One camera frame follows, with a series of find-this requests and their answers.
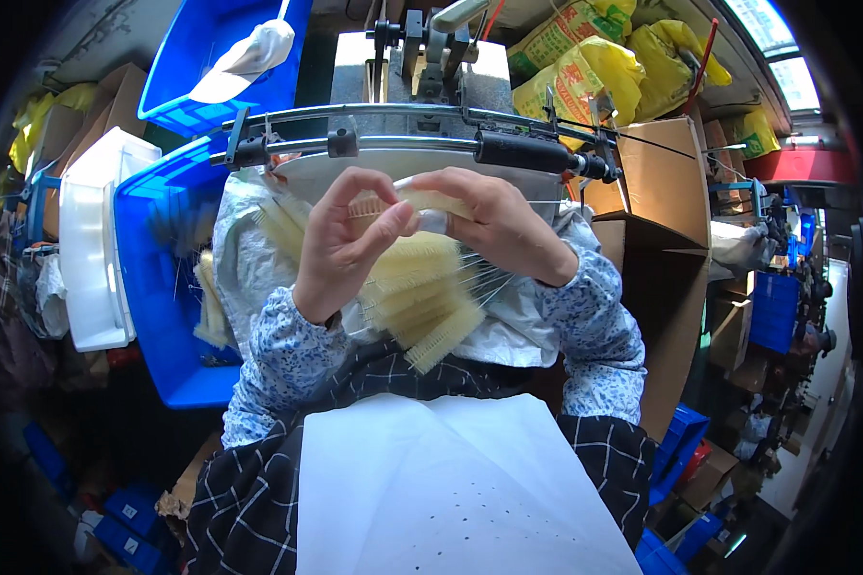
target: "black plaid apron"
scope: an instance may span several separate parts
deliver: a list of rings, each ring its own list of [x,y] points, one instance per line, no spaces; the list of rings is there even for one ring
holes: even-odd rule
[[[188,573],[293,573],[297,562],[297,478],[303,418],[345,408],[378,393],[431,400],[440,396],[509,397],[530,370],[448,356],[425,375],[409,369],[393,342],[358,349],[296,413],[281,413],[268,437],[212,455],[198,475],[188,515]],[[635,549],[649,509],[655,444],[645,431],[610,417],[557,417],[605,505]]]

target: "finger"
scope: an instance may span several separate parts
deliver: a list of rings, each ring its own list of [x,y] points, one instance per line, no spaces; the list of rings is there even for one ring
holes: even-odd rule
[[[364,234],[352,244],[354,261],[374,262],[400,236],[408,236],[412,218],[412,206],[402,201],[380,216]]]
[[[447,167],[418,174],[412,178],[413,190],[438,190],[452,198],[463,200],[468,207],[476,204],[476,190],[485,176],[462,167]]]
[[[483,226],[453,213],[447,214],[447,235],[473,247],[482,237]]]
[[[384,172],[363,167],[347,167],[332,182],[326,194],[320,201],[326,201],[334,207],[344,208],[362,190],[373,190],[377,197],[387,203],[397,203],[397,193],[393,190],[393,180]]]

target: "hand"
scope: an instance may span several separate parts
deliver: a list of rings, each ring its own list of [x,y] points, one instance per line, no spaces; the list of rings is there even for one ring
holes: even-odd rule
[[[547,285],[569,283],[579,258],[531,209],[515,186],[460,167],[412,179],[416,190],[438,190],[463,200],[473,221],[448,214],[447,235],[472,247],[495,266]]]
[[[349,202],[361,190],[373,190],[392,205],[358,237],[347,218]],[[398,237],[411,236],[410,217],[412,206],[399,201],[386,174],[346,168],[310,212],[303,233],[301,268],[292,294],[301,316],[312,324],[325,323],[355,297],[377,258]]]

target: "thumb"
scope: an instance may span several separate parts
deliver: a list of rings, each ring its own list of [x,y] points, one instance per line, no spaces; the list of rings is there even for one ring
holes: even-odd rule
[[[364,234],[354,243],[359,259],[375,261],[380,258],[397,238],[405,235],[412,217],[412,206],[401,201],[395,203],[374,220]]]

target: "yellow bag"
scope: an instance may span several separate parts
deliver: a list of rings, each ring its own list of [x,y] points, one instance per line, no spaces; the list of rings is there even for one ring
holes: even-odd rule
[[[777,134],[770,127],[767,114],[756,109],[744,116],[720,120],[729,144],[746,144],[742,154],[746,159],[760,157],[780,149]]]
[[[678,50],[690,50],[699,61],[703,58],[706,40],[697,40],[693,30],[680,20],[659,20],[637,28],[627,40],[627,48],[635,52],[636,59],[646,67],[646,79],[640,83],[642,98],[636,109],[636,121],[654,120],[688,100],[694,76],[678,56]],[[700,84],[698,92],[705,83],[732,84],[732,76],[712,54],[707,62],[706,81]]]
[[[531,78],[591,36],[622,44],[632,32],[634,9],[636,0],[570,0],[508,49],[509,70],[517,77]]]
[[[25,173],[29,157],[34,151],[35,143],[41,136],[45,116],[51,106],[61,104],[85,114],[90,104],[93,103],[94,94],[95,84],[83,83],[70,87],[57,96],[48,92],[41,99],[29,98],[25,103],[25,108],[21,109],[16,114],[15,120],[12,121],[12,127],[19,130],[10,146],[9,155],[12,167],[20,174]]]
[[[522,116],[545,120],[547,114],[543,106],[547,86],[550,86],[553,105],[561,118],[596,125],[600,120],[594,118],[588,104],[588,96],[591,96],[596,100],[601,120],[616,109],[617,124],[625,125],[633,121],[644,77],[642,64],[636,61],[633,52],[593,36],[518,86],[512,91],[512,100]],[[573,138],[560,139],[573,150],[582,145]]]

